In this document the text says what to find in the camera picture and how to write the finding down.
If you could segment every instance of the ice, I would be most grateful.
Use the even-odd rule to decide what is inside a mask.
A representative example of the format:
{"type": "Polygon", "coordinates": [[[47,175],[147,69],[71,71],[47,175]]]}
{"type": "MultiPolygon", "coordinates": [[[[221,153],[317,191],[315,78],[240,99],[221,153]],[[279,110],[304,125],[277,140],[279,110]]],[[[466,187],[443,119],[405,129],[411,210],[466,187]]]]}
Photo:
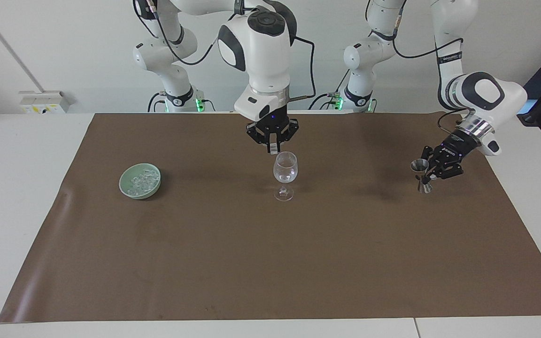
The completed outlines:
{"type": "Polygon", "coordinates": [[[129,196],[137,197],[156,188],[160,175],[152,169],[144,169],[141,174],[131,179],[132,186],[126,191],[129,196]]]}

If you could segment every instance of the brown mat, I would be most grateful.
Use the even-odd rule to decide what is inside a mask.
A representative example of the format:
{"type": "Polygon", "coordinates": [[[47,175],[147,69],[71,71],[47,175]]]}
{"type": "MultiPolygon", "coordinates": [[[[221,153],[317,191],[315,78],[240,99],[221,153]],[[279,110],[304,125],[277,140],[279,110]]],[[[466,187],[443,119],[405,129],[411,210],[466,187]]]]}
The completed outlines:
{"type": "Polygon", "coordinates": [[[541,253],[481,154],[418,194],[437,117],[299,116],[281,203],[238,115],[97,115],[0,323],[541,315],[541,253]],[[118,190],[139,162],[163,172],[146,201],[118,190]]]}

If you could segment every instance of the bowl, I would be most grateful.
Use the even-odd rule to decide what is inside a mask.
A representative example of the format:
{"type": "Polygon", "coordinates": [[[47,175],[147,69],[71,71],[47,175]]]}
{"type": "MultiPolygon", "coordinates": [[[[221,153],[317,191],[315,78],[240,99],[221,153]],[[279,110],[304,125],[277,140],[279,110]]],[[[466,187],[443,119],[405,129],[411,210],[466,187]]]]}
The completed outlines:
{"type": "Polygon", "coordinates": [[[162,175],[160,174],[159,169],[150,163],[139,163],[127,169],[122,176],[120,176],[120,182],[118,182],[118,187],[120,191],[127,197],[131,197],[134,200],[144,200],[148,197],[152,197],[160,188],[160,181],[162,175]],[[137,179],[138,183],[146,184],[148,177],[146,175],[152,175],[154,177],[154,185],[151,190],[149,189],[138,189],[134,187],[134,179],[137,179]]]}

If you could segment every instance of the wall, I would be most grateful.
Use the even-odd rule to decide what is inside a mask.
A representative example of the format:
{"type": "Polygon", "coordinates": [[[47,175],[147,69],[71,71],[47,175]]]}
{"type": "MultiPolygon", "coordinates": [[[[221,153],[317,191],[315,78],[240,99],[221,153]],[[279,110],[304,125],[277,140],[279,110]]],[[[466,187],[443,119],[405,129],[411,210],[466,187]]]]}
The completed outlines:
{"type": "MultiPolygon", "coordinates": [[[[343,49],[367,36],[365,0],[284,0],[299,21],[299,36],[317,44],[315,71],[319,92],[335,90],[346,68],[343,49]]],[[[398,45],[405,54],[433,47],[430,0],[410,1],[404,11],[398,45]]],[[[198,58],[214,40],[230,13],[202,17],[180,15],[195,32],[198,58]]],[[[135,17],[131,2],[116,0],[0,0],[0,32],[46,90],[62,90],[76,104],[72,111],[144,111],[161,89],[156,75],[132,60],[134,45],[148,33],[135,17]]],[[[307,94],[309,46],[294,45],[292,95],[307,94]]],[[[464,44],[467,71],[488,71],[524,84],[541,66],[541,2],[481,0],[479,14],[464,44]]],[[[193,84],[206,92],[217,109],[232,109],[247,76],[221,60],[217,49],[195,67],[186,67],[193,84]]],[[[398,57],[376,67],[374,96],[378,111],[440,109],[436,102],[438,75],[433,56],[398,57]]],[[[18,90],[34,90],[13,58],[0,44],[0,112],[17,113],[18,90]]],[[[295,102],[291,109],[307,107],[295,102]]]]}

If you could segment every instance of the white table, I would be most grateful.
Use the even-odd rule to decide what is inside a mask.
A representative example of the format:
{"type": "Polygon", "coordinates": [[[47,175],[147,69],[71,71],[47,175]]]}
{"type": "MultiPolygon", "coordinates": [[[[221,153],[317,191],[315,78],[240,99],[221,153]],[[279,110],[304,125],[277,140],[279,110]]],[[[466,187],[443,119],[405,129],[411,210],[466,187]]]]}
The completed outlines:
{"type": "MultiPolygon", "coordinates": [[[[92,114],[0,115],[0,310],[84,137],[92,114]]],[[[489,158],[541,250],[541,131],[516,119],[489,158]]],[[[440,184],[447,187],[447,182],[440,184]]],[[[0,337],[541,337],[541,317],[35,323],[0,325],[0,337]]]]}

